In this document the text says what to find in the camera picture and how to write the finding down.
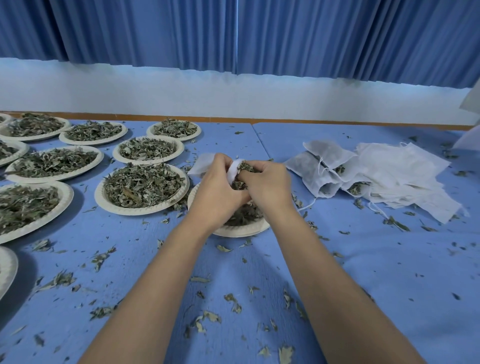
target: orange wooden trim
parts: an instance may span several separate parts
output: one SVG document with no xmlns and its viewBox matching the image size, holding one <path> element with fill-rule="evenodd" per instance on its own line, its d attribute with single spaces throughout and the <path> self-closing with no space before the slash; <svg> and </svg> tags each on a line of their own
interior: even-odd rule
<svg viewBox="0 0 480 364">
<path fill-rule="evenodd" d="M 13 117 L 20 117 L 26 111 L 0 111 L 1 113 L 10 114 Z M 375 125 L 375 126 L 413 126 L 413 127 L 432 127 L 441 130 L 470 130 L 474 125 L 445 125 L 445 124 L 405 124 L 405 123 L 389 123 L 389 122 L 363 122 L 363 121 L 329 121 L 329 120 L 293 120 L 293 119 L 249 119 L 249 118 L 219 118 L 208 116 L 164 116 L 164 115 L 130 115 L 130 114 L 94 114 L 90 112 L 46 112 L 52 116 L 73 120 L 118 120 L 118 121 L 162 121 L 166 117 L 177 118 L 182 120 L 191 120 L 198 122 L 244 122 L 256 124 L 258 122 L 289 122 L 289 123 L 306 123 L 306 124 L 342 124 L 342 125 Z"/>
</svg>

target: plate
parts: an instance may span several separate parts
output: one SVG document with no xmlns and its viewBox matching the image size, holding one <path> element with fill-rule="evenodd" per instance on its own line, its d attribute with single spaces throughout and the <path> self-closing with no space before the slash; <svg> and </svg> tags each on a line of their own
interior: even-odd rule
<svg viewBox="0 0 480 364">
<path fill-rule="evenodd" d="M 17 270 L 17 255 L 12 250 L 0 246 L 0 300 L 12 285 Z"/>
<path fill-rule="evenodd" d="M 147 136 L 160 136 L 160 135 L 157 135 L 157 134 L 153 134 L 153 128 L 157 125 L 160 125 L 161 123 L 162 122 L 156 122 L 155 124 L 150 125 L 147 129 Z M 191 123 L 197 127 L 197 131 L 195 133 L 193 133 L 192 135 L 189 135 L 189 136 L 183 136 L 182 138 L 174 138 L 174 139 L 185 141 L 185 140 L 190 140 L 190 139 L 198 137 L 200 135 L 200 133 L 202 132 L 202 129 L 200 128 L 200 126 L 198 126 L 198 124 L 195 124 L 194 122 L 191 122 Z"/>
<path fill-rule="evenodd" d="M 72 172 L 58 174 L 56 176 L 29 178 L 29 177 L 17 176 L 16 174 L 5 174 L 5 178 L 9 181 L 18 182 L 18 183 L 45 183 L 45 182 L 52 182 L 52 181 L 61 181 L 61 180 L 66 180 L 67 178 L 76 177 L 79 174 L 82 174 L 82 173 L 87 172 L 88 170 L 91 170 L 92 168 L 99 165 L 99 163 L 103 159 L 103 152 L 101 150 L 97 149 L 97 148 L 92 147 L 92 146 L 62 146 L 60 148 L 50 148 L 50 149 L 41 150 L 40 153 L 48 152 L 48 151 L 53 150 L 53 149 L 77 149 L 77 148 L 80 148 L 81 150 L 86 151 L 86 152 L 94 151 L 94 152 L 97 153 L 97 156 L 93 160 L 92 163 L 87 164 L 85 167 L 79 168 L 79 169 L 74 170 Z M 18 160 L 16 160 L 11 165 L 9 165 L 7 167 L 7 169 L 5 170 L 5 172 L 13 171 L 13 168 L 14 168 L 14 166 L 17 162 L 18 162 Z"/>
<path fill-rule="evenodd" d="M 123 125 L 121 122 L 114 122 L 114 121 L 108 121 L 108 122 L 110 124 L 113 124 L 113 125 L 120 125 L 121 126 L 120 133 L 115 134 L 114 136 L 111 136 L 110 138 L 92 140 L 92 141 L 89 141 L 89 142 L 81 142 L 81 141 L 78 141 L 78 140 L 71 140 L 71 139 L 67 138 L 68 129 L 71 129 L 72 127 L 75 126 L 75 125 L 72 125 L 66 131 L 60 133 L 59 139 L 60 139 L 61 142 L 64 142 L 66 144 L 72 144 L 74 146 L 96 146 L 96 145 L 99 145 L 99 144 L 106 144 L 106 143 L 113 142 L 114 140 L 120 139 L 128 132 L 128 128 L 125 125 Z"/>
<path fill-rule="evenodd" d="M 0 187 L 0 191 L 8 190 L 17 185 L 18 184 L 16 183 L 7 184 L 6 186 Z M 60 201 L 58 205 L 56 205 L 48 214 L 39 218 L 38 220 L 31 222 L 30 224 L 25 225 L 22 228 L 19 228 L 17 230 L 0 235 L 0 244 L 4 244 L 6 242 L 9 242 L 10 240 L 17 239 L 21 236 L 24 236 L 28 233 L 31 233 L 37 230 L 38 228 L 41 228 L 45 224 L 48 224 L 50 221 L 52 221 L 54 218 L 60 215 L 63 211 L 65 211 L 65 209 L 73 200 L 73 189 L 69 185 L 63 182 L 28 184 L 28 186 L 31 188 L 56 187 L 58 189 Z"/>
<path fill-rule="evenodd" d="M 48 139 L 52 138 L 61 132 L 64 132 L 68 128 L 71 127 L 72 124 L 67 119 L 62 119 L 62 118 L 56 118 L 58 121 L 61 121 L 64 126 L 62 126 L 60 129 L 55 130 L 54 132 L 51 133 L 45 133 L 45 134 L 40 134 L 40 135 L 33 135 L 33 136 L 9 136 L 8 135 L 8 129 L 7 129 L 7 123 L 2 123 L 0 124 L 0 139 L 2 140 L 18 140 L 21 142 L 31 142 L 34 140 L 42 140 L 42 139 Z"/>
<path fill-rule="evenodd" d="M 9 115 L 9 114 L 2 114 L 2 113 L 0 113 L 0 116 L 5 119 L 4 121 L 0 121 L 0 125 L 3 124 L 3 123 L 6 124 L 6 123 L 12 121 L 12 119 L 13 119 L 13 116 L 12 116 L 12 115 Z"/>
<path fill-rule="evenodd" d="M 103 190 L 103 185 L 105 183 L 105 178 L 102 179 L 102 182 L 98 184 L 95 189 L 95 202 L 99 205 L 102 209 L 111 212 L 117 215 L 126 215 L 126 216 L 137 216 L 137 215 L 148 215 L 153 214 L 154 212 L 165 210 L 170 206 L 173 206 L 177 202 L 179 202 L 188 192 L 190 187 L 190 179 L 185 174 L 184 171 L 178 169 L 175 166 L 167 164 L 171 168 L 172 171 L 178 173 L 181 177 L 185 178 L 187 182 L 186 185 L 182 186 L 176 194 L 174 194 L 170 199 L 161 204 L 150 206 L 150 207 L 139 207 L 139 208 L 127 208 L 127 207 L 120 207 L 111 203 L 107 195 Z"/>
<path fill-rule="evenodd" d="M 128 142 L 128 140 L 124 141 L 124 142 L 121 142 L 120 144 L 118 144 L 115 149 L 113 150 L 112 152 L 112 156 L 119 162 L 122 162 L 122 163 L 132 163 L 132 164 L 135 164 L 135 165 L 138 165 L 138 164 L 157 164 L 157 163 L 163 163 L 163 162 L 166 162 L 168 160 L 171 160 L 173 158 L 176 158 L 178 157 L 180 154 L 182 154 L 182 152 L 184 151 L 185 149 L 185 146 L 183 145 L 183 143 L 181 142 L 180 139 L 176 139 L 176 138 L 171 138 L 169 136 L 165 136 L 165 135 L 156 135 L 156 136 L 140 136 L 140 137 L 137 137 L 137 138 L 133 138 L 133 139 L 157 139 L 157 140 L 165 140 L 167 142 L 173 142 L 176 144 L 177 146 L 177 151 L 167 157 L 163 157 L 163 158 L 157 158 L 157 159 L 148 159 L 148 160 L 137 160 L 137 159 L 128 159 L 128 158 L 125 158 L 125 157 L 122 157 L 120 155 L 120 145 Z"/>
<path fill-rule="evenodd" d="M 190 206 L 197 194 L 197 190 L 200 184 L 196 185 L 190 194 L 188 195 L 187 199 L 187 207 L 190 210 Z M 259 232 L 265 231 L 270 227 L 270 224 L 265 220 L 265 218 L 261 218 L 260 220 L 253 222 L 252 224 L 244 225 L 244 226 L 222 226 L 213 232 L 214 235 L 224 236 L 226 238 L 244 238 L 246 236 L 252 236 L 258 234 Z"/>
<path fill-rule="evenodd" d="M 0 167 L 4 166 L 5 164 L 9 164 L 14 160 L 20 158 L 26 152 L 28 152 L 28 149 L 30 148 L 28 144 L 25 144 L 24 142 L 19 142 L 17 140 L 4 140 L 3 142 L 8 146 L 11 146 L 12 148 L 17 149 L 17 151 L 9 157 L 0 159 Z"/>
</svg>

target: white wall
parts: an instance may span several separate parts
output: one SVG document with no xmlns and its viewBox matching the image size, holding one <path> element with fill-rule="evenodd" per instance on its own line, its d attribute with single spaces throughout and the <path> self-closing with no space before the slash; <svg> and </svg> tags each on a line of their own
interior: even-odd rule
<svg viewBox="0 0 480 364">
<path fill-rule="evenodd" d="M 474 125 L 469 89 L 0 59 L 0 110 Z"/>
</svg>

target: person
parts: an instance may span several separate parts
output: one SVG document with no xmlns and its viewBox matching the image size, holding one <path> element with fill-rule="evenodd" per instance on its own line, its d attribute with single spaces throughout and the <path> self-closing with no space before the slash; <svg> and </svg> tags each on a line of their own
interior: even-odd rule
<svg viewBox="0 0 480 364">
<path fill-rule="evenodd" d="M 206 239 L 251 199 L 278 240 L 325 358 L 336 363 L 424 363 L 408 339 L 342 269 L 292 203 L 286 168 L 248 161 L 248 189 L 227 182 L 232 159 L 216 154 L 195 200 L 80 359 L 80 364 L 161 363 L 185 287 Z"/>
</svg>

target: round plate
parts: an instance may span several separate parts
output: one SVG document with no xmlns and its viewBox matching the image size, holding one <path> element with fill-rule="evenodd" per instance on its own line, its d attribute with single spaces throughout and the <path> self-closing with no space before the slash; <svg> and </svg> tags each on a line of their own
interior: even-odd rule
<svg viewBox="0 0 480 364">
<path fill-rule="evenodd" d="M 46 150 L 41 150 L 40 153 L 45 153 L 45 152 L 48 152 L 48 151 L 54 150 L 54 149 L 73 149 L 73 150 L 75 150 L 77 148 L 83 150 L 84 152 L 90 152 L 90 151 L 96 152 L 97 156 L 93 160 L 92 163 L 87 164 L 85 167 L 79 168 L 79 169 L 74 170 L 72 172 L 58 174 L 56 176 L 28 178 L 28 177 L 17 176 L 16 174 L 5 174 L 5 178 L 9 181 L 18 182 L 18 183 L 45 183 L 45 182 L 52 182 L 52 181 L 61 181 L 61 180 L 66 180 L 67 178 L 76 177 L 79 174 L 82 174 L 82 173 L 87 172 L 88 170 L 91 170 L 92 168 L 96 167 L 103 159 L 103 152 L 101 150 L 97 149 L 97 148 L 92 147 L 92 146 L 62 146 L 60 148 L 50 148 L 50 149 L 46 149 Z M 7 169 L 5 170 L 5 172 L 13 171 L 16 163 L 18 163 L 18 160 L 16 160 L 11 165 L 9 165 L 7 167 Z"/>
<path fill-rule="evenodd" d="M 132 163 L 132 164 L 135 164 L 135 165 L 138 165 L 138 164 L 157 164 L 157 163 L 163 163 L 163 162 L 166 162 L 167 160 L 171 160 L 173 158 L 178 157 L 180 154 L 182 154 L 182 152 L 185 149 L 185 146 L 180 141 L 180 139 L 175 139 L 175 138 L 171 138 L 169 136 L 164 136 L 164 135 L 140 136 L 140 137 L 137 137 L 137 138 L 134 138 L 134 139 L 156 139 L 156 140 L 165 140 L 166 142 L 173 142 L 177 146 L 177 151 L 175 153 L 169 155 L 169 156 L 166 156 L 166 157 L 163 157 L 163 158 L 157 158 L 157 159 L 147 159 L 147 160 L 128 159 L 128 158 L 122 157 L 119 153 L 120 145 L 128 142 L 128 140 L 126 140 L 126 141 L 118 144 L 115 147 L 115 149 L 112 152 L 112 156 L 117 161 L 122 162 L 122 163 Z"/>
<path fill-rule="evenodd" d="M 128 132 L 128 128 L 125 125 L 123 125 L 121 122 L 103 121 L 103 122 L 99 122 L 99 123 L 103 124 L 104 122 L 109 122 L 112 125 L 120 125 L 121 126 L 120 133 L 115 134 L 114 136 L 111 136 L 110 138 L 91 140 L 91 141 L 88 141 L 88 142 L 81 142 L 81 141 L 78 141 L 78 140 L 69 139 L 67 137 L 67 131 L 75 126 L 75 125 L 72 125 L 66 131 L 60 133 L 59 139 L 60 139 L 61 142 L 64 142 L 66 144 L 72 144 L 74 146 L 96 146 L 96 145 L 99 145 L 99 144 L 106 144 L 106 143 L 113 142 L 114 140 L 120 139 Z"/>
<path fill-rule="evenodd" d="M 8 146 L 11 146 L 12 148 L 17 149 L 17 151 L 9 157 L 6 157 L 4 159 L 0 159 L 0 167 L 4 166 L 5 164 L 9 164 L 9 163 L 13 162 L 14 160 L 20 158 L 26 152 L 28 152 L 28 149 L 29 149 L 28 144 L 25 144 L 24 142 L 19 142 L 19 141 L 14 141 L 14 140 L 5 140 L 4 143 Z"/>
<path fill-rule="evenodd" d="M 56 118 L 58 121 L 61 121 L 64 126 L 62 126 L 60 129 L 55 130 L 54 132 L 51 133 L 45 133 L 45 134 L 40 134 L 40 135 L 33 135 L 33 136 L 9 136 L 8 135 L 8 129 L 7 129 L 7 123 L 0 124 L 0 139 L 2 140 L 19 140 L 21 142 L 31 142 L 34 140 L 42 140 L 42 139 L 48 139 L 51 137 L 54 137 L 61 132 L 64 132 L 68 128 L 71 127 L 72 124 L 67 119 L 62 119 L 62 118 Z"/>
<path fill-rule="evenodd" d="M 187 199 L 187 207 L 190 210 L 190 206 L 197 194 L 197 190 L 200 184 L 196 185 L 190 194 L 188 195 Z M 215 230 L 213 232 L 214 235 L 224 236 L 226 238 L 244 238 L 246 236 L 252 236 L 267 230 L 270 227 L 270 224 L 265 220 L 265 218 L 261 218 L 260 220 L 253 222 L 248 225 L 244 226 L 222 226 L 221 228 Z"/>
<path fill-rule="evenodd" d="M 12 285 L 17 270 L 17 255 L 12 250 L 0 246 L 0 300 Z"/>
<path fill-rule="evenodd" d="M 150 207 L 139 207 L 139 208 L 128 208 L 128 207 L 120 207 L 120 206 L 114 205 L 108 200 L 107 195 L 103 190 L 103 185 L 105 183 L 105 178 L 104 178 L 102 179 L 102 182 L 100 182 L 95 189 L 95 202 L 102 209 L 117 215 L 127 215 L 127 216 L 148 215 L 148 214 L 153 214 L 154 212 L 165 210 L 166 208 L 169 208 L 170 206 L 173 206 L 174 204 L 179 202 L 186 195 L 190 187 L 190 179 L 188 178 L 188 176 L 185 174 L 184 171 L 169 164 L 167 164 L 167 166 L 169 166 L 172 171 L 178 173 L 181 177 L 185 178 L 185 181 L 186 181 L 186 185 L 180 187 L 177 193 L 174 194 L 167 201 L 162 202 L 161 204 L 158 204 L 158 205 L 154 205 Z"/>
<path fill-rule="evenodd" d="M 190 140 L 190 139 L 196 138 L 200 135 L 200 133 L 202 132 L 202 129 L 200 128 L 200 126 L 198 126 L 198 124 L 195 124 L 194 122 L 191 122 L 191 121 L 189 121 L 189 122 L 197 127 L 197 131 L 195 133 L 193 133 L 192 135 L 183 136 L 182 138 L 174 138 L 174 139 L 185 141 L 185 140 Z M 157 134 L 153 134 L 153 130 L 154 130 L 153 128 L 157 125 L 161 125 L 161 123 L 162 122 L 156 122 L 155 124 L 150 125 L 147 129 L 147 136 L 160 136 L 160 135 L 157 135 Z"/>
<path fill-rule="evenodd" d="M 7 184 L 6 186 L 0 187 L 0 191 L 8 190 L 17 185 L 18 184 L 16 183 Z M 17 230 L 0 235 L 0 244 L 4 244 L 6 242 L 9 242 L 10 240 L 17 239 L 32 231 L 37 230 L 38 228 L 41 228 L 42 226 L 44 226 L 45 224 L 49 223 L 54 218 L 56 218 L 58 215 L 60 215 L 63 211 L 65 211 L 65 209 L 73 200 L 73 189 L 69 185 L 62 182 L 28 184 L 28 186 L 31 188 L 56 187 L 59 193 L 60 201 L 58 205 L 56 205 L 48 214 L 39 218 L 38 220 L 31 222 L 30 224 L 25 225 L 22 228 L 19 228 Z"/>
<path fill-rule="evenodd" d="M 2 113 L 0 113 L 0 116 L 5 119 L 4 121 L 0 121 L 0 125 L 3 124 L 3 123 L 6 124 L 6 123 L 12 121 L 12 119 L 13 119 L 13 116 L 12 116 L 12 115 L 9 115 L 9 114 L 2 114 Z"/>
</svg>

